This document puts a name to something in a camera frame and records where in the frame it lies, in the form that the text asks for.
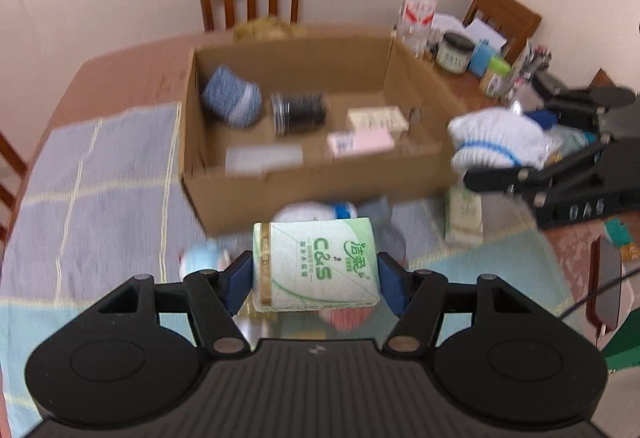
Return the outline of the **white flat packet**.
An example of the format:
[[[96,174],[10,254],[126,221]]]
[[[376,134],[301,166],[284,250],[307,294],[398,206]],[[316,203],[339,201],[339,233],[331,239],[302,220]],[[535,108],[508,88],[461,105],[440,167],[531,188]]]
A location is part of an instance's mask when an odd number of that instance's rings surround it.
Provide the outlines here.
[[[232,175],[255,176],[303,164],[304,153],[298,144],[235,145],[227,150],[224,170]]]

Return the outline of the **clear plastic water bottle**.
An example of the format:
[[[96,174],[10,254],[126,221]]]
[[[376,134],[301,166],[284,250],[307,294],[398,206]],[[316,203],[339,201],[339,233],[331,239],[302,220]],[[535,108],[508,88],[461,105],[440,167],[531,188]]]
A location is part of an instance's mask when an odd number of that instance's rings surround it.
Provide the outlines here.
[[[430,38],[438,0],[404,0],[396,37],[416,58],[422,58]]]

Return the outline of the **beige small box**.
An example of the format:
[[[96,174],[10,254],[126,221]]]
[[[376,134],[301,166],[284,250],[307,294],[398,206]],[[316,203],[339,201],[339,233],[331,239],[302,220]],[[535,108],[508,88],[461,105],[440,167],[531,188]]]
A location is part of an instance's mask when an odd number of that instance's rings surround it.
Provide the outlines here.
[[[408,120],[397,106],[350,108],[346,123],[355,132],[384,130],[391,135],[401,135],[409,129]]]

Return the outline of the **grey plush toy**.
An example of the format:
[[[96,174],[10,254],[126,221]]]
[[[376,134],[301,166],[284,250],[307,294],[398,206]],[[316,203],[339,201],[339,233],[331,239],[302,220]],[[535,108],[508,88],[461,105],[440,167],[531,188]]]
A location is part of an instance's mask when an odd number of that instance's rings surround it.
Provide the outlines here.
[[[359,218],[368,218],[372,225],[376,251],[389,254],[406,266],[406,240],[392,221],[393,208],[386,196],[368,199],[356,206]]]

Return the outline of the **white sock roll blue stripe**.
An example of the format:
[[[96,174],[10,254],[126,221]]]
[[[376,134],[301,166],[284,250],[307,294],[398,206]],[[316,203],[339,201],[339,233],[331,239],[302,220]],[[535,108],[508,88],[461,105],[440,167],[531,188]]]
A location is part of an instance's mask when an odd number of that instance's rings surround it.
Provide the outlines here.
[[[448,124],[454,144],[451,167],[459,175],[473,168],[541,169],[554,141],[534,120],[504,108],[458,116]]]

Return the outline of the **pink knitted sock roll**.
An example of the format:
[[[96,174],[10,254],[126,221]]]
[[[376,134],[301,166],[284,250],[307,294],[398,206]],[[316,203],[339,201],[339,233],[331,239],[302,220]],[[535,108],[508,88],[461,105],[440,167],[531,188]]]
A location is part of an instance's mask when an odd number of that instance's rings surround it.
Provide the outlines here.
[[[322,309],[318,316],[337,332],[346,333],[358,330],[374,313],[373,307]]]

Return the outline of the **blue knitted sock roll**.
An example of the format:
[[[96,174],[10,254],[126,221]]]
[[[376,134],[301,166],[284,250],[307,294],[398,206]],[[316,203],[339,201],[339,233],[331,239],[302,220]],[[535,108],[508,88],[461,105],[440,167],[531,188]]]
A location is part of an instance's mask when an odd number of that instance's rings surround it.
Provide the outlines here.
[[[246,129],[257,123],[262,113],[262,91],[254,82],[219,66],[201,94],[203,106],[231,128]]]

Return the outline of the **grey-blue sock roll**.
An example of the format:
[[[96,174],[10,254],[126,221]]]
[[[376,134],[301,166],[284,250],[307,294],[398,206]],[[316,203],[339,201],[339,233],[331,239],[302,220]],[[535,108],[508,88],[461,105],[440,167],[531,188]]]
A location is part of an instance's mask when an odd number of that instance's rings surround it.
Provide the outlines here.
[[[272,218],[273,222],[325,221],[356,219],[358,213],[351,203],[303,202],[287,205]]]

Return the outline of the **green label black-lid jar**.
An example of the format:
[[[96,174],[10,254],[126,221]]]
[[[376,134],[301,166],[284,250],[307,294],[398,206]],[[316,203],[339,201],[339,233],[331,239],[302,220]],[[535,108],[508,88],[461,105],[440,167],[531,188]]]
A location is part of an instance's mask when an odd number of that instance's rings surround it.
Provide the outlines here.
[[[466,72],[474,51],[475,43],[469,37],[448,30],[439,42],[436,63],[450,74],[461,75]]]

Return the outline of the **pink printed box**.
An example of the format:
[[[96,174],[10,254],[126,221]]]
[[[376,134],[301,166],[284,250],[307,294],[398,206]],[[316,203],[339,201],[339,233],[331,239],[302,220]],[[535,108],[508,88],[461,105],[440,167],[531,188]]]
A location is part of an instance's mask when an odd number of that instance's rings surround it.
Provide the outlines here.
[[[332,132],[326,143],[333,158],[381,154],[395,148],[395,139],[385,130]]]

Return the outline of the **green-lid spice jar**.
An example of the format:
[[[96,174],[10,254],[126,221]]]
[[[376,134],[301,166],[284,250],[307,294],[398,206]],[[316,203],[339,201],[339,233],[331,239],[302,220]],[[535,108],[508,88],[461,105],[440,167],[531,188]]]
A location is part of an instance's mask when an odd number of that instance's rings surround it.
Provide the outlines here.
[[[511,65],[501,56],[494,55],[488,62],[485,74],[480,80],[480,90],[486,96],[496,96],[503,80],[509,76]]]

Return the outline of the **wooden chair at left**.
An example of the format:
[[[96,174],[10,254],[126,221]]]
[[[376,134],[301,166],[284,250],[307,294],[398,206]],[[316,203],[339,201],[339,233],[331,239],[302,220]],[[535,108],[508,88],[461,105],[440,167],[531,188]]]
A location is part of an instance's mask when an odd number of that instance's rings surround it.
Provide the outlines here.
[[[28,164],[14,146],[0,135],[1,151],[1,247],[9,240],[20,207],[20,192],[27,177]]]

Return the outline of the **blue checked tablecloth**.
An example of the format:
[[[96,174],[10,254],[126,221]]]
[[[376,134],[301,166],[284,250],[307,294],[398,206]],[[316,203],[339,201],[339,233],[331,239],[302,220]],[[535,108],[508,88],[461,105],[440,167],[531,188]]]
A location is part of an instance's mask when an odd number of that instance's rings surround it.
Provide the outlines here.
[[[207,241],[178,177],[176,104],[138,108],[56,129],[28,181],[1,268],[2,389],[10,432],[40,420],[27,392],[29,354],[93,302],[136,274],[179,279],[179,258]],[[390,204],[405,236],[406,266],[454,282],[501,276],[551,312],[573,301],[528,210],[483,199],[484,242],[447,245],[440,197]]]

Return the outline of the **wooden chair at right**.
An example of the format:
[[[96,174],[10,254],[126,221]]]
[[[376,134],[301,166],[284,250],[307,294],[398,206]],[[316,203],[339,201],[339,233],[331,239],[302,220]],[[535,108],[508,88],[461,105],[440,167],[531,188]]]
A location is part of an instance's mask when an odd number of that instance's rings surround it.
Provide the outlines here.
[[[462,24],[468,26],[479,18],[506,38],[502,49],[504,58],[514,63],[533,37],[541,22],[541,16],[518,0],[472,0]]]

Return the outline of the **green white tissue pack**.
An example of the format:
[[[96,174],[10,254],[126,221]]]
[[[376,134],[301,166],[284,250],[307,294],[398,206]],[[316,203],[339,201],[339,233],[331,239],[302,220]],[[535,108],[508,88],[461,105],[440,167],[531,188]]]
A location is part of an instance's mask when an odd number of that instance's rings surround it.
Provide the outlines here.
[[[363,308],[380,300],[367,218],[256,223],[253,261],[259,312]]]

